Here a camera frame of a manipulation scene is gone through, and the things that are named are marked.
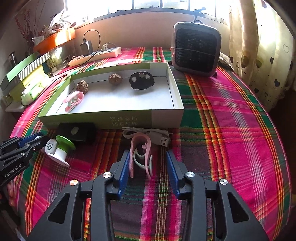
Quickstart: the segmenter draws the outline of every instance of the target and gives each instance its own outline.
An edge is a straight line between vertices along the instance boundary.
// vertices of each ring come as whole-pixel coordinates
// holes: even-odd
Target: walnut
[[[119,74],[112,74],[109,76],[109,82],[112,85],[119,85],[122,81],[122,77]]]
[[[87,93],[88,89],[88,83],[86,83],[84,80],[79,81],[77,84],[76,90],[77,91],[82,91],[83,94],[85,95]]]

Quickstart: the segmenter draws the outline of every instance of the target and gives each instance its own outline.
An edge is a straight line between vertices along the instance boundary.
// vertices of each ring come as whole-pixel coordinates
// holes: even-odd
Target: window
[[[108,14],[125,10],[150,9],[147,11],[183,11],[182,13],[194,15],[195,9],[206,10],[201,12],[229,21],[231,12],[230,0],[64,0],[65,10],[75,14],[79,20],[93,20],[97,17],[108,17]]]

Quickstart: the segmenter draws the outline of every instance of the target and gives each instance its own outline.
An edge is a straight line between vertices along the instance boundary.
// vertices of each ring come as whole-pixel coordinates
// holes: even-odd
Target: pink clip
[[[137,145],[141,143],[146,144],[146,146],[144,145],[145,148],[143,148],[143,149],[146,149],[145,150],[145,170],[150,180],[151,176],[149,173],[148,161],[151,156],[151,140],[147,135],[140,132],[136,133],[131,140],[130,163],[129,163],[130,177],[133,178],[133,152],[135,151]]]
[[[65,108],[66,112],[70,112],[76,105],[78,105],[83,100],[82,91],[74,91],[66,99],[63,100],[63,103],[68,102],[68,106]]]

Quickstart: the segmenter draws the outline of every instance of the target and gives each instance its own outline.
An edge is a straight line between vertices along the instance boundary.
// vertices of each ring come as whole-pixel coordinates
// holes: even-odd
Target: silver screw
[[[103,177],[104,178],[109,178],[109,177],[111,177],[112,176],[112,173],[110,173],[110,172],[105,172],[105,173],[103,173]]]
[[[186,176],[188,177],[194,177],[195,173],[194,172],[186,172]]]
[[[77,184],[78,184],[78,181],[76,179],[73,179],[72,181],[70,181],[71,186],[75,186]]]
[[[222,185],[226,185],[228,181],[226,179],[220,179],[219,181]]]

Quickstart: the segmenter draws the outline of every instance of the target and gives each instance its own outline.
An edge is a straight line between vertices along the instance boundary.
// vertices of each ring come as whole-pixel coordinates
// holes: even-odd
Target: curtain
[[[295,78],[294,38],[265,1],[232,0],[230,5],[230,60],[270,111]]]

